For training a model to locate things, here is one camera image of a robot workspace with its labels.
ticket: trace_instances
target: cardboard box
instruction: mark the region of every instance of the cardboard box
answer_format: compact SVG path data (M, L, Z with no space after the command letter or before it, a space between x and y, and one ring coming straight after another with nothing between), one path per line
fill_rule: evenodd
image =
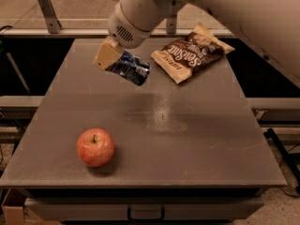
M44 221L24 207L26 197L17 189L10 189L2 203L6 225L61 225L59 221Z

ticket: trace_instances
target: gray tabletop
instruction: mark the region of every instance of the gray tabletop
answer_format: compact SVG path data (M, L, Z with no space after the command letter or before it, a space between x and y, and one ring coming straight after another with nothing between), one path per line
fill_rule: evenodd
M0 180L4 188L252 188L285 185L226 58L177 85L150 57L171 38L130 52L151 63L138 87L92 65L101 39L77 39ZM115 140L87 168L76 141L89 128Z

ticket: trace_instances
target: drawer handle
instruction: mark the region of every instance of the drawer handle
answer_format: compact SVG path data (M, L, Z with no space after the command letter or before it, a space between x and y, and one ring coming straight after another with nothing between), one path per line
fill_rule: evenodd
M127 218L129 221L132 222L152 222L152 221L162 221L165 218L165 209L162 207L160 210L160 217L159 218L153 218L153 219L136 219L131 217L131 208L129 207L127 210Z

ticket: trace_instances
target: red apple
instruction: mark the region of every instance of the red apple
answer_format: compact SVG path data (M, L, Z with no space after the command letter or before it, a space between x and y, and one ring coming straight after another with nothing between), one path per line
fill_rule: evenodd
M113 156L113 138L104 129L91 128L79 137L76 150L78 157L86 166L101 167Z

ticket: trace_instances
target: desk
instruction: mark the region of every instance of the desk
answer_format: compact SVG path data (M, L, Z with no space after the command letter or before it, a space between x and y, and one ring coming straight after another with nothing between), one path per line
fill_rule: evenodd
M20 189L45 219L143 218L136 204L158 205L166 220L232 220L259 209L263 192L286 182L227 59L176 85L150 57L171 40L149 38L130 51L151 64L138 87L92 65L101 39L76 39L1 188ZM115 140L104 167L77 158L77 138L89 128L105 128ZM122 206L111 216L38 209L54 203ZM135 212L128 216L128 209Z

